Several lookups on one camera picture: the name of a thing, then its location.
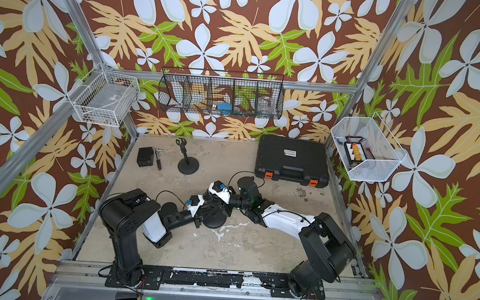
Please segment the black round stand base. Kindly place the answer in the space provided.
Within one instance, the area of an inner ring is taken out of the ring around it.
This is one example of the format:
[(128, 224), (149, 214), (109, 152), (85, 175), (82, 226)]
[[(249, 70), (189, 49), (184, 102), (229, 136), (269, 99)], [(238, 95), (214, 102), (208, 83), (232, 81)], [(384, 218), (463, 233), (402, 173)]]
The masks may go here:
[(191, 175), (199, 169), (199, 161), (193, 157), (183, 158), (179, 161), (177, 168), (181, 174)]

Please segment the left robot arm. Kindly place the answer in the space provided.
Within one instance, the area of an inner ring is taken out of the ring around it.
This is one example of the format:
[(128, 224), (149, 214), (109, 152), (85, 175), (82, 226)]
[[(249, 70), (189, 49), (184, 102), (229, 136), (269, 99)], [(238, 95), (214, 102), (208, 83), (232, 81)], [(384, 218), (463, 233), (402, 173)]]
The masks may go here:
[(179, 211), (175, 203), (161, 205), (141, 189), (107, 199), (99, 206), (98, 214), (109, 232), (115, 254), (109, 274), (99, 276), (106, 279), (107, 287), (131, 290), (151, 280), (138, 253), (138, 229), (152, 245), (161, 248), (172, 238), (173, 229), (188, 224), (216, 229), (226, 222), (226, 215), (215, 205), (202, 206), (194, 213), (188, 209)]

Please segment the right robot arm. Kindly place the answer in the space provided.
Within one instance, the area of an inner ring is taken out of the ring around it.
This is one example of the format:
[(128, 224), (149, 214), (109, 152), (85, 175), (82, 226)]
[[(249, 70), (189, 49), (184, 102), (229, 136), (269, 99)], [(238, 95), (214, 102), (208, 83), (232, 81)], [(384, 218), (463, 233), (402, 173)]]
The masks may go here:
[(307, 259), (288, 275), (294, 296), (317, 293), (323, 282), (339, 282), (340, 274), (356, 257), (356, 249), (332, 216), (303, 215), (284, 209), (262, 197), (252, 176), (239, 179), (237, 192), (220, 181), (213, 182), (208, 192), (221, 202), (223, 209), (238, 209), (253, 223), (301, 242)]

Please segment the black microphone stand pole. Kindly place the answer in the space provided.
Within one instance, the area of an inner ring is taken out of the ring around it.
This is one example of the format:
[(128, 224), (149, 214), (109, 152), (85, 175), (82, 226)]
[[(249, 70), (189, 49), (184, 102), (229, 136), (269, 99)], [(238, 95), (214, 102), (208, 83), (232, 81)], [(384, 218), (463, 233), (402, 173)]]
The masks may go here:
[(176, 144), (180, 147), (180, 150), (183, 154), (183, 161), (185, 164), (189, 164), (188, 156), (187, 156), (187, 140), (185, 138), (177, 138), (176, 139)]

